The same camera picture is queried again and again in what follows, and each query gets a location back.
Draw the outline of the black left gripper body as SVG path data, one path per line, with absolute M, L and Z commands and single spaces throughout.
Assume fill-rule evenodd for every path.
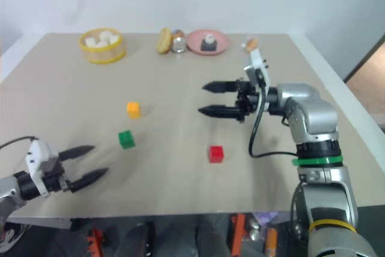
M 66 178 L 66 172 L 61 161 L 57 162 L 51 170 L 43 172 L 42 180 L 49 193 L 72 192 L 72 183 Z

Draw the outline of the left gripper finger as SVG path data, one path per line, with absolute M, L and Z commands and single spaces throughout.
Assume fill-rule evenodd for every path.
M 98 179 L 100 179 L 106 172 L 108 171 L 108 168 L 100 168 L 93 170 L 85 175 L 83 175 L 80 179 L 77 181 L 73 181 L 69 183 L 69 190 L 72 193 L 75 193 L 91 184 L 96 182 Z
M 68 159 L 76 159 L 90 152 L 94 148 L 95 147 L 92 145 L 77 146 L 77 147 L 73 147 L 60 152 L 58 154 L 58 157 L 60 161 L 66 161 Z

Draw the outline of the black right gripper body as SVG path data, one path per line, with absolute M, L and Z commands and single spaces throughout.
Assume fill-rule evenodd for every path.
M 235 106 L 239 110 L 236 119 L 243 123 L 246 116 L 257 110 L 259 94 L 250 81 L 244 81 L 243 79 L 236 81 L 236 92 Z

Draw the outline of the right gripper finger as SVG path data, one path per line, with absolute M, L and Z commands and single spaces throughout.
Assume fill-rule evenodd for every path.
M 236 92 L 238 90 L 237 81 L 212 81 L 202 87 L 203 90 L 211 93 Z
M 214 118 L 235 119 L 241 121 L 241 110 L 237 107 L 227 107 L 225 105 L 208 105 L 198 109 L 198 112 Z

